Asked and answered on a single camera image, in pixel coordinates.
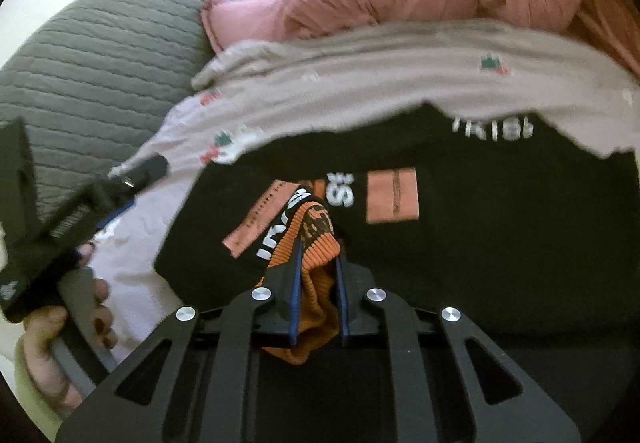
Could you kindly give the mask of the person's left hand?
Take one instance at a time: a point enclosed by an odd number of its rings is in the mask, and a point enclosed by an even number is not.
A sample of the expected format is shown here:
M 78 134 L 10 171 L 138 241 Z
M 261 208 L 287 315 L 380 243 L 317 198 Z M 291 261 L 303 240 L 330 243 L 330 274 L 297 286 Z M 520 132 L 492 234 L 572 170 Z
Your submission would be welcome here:
M 58 305 L 30 313 L 24 322 L 22 355 L 36 391 L 56 415 L 70 415 L 96 379 L 115 368 L 114 316 L 105 306 L 110 286 L 93 275 L 94 244 L 77 249 L 78 267 L 67 272 L 56 290 Z

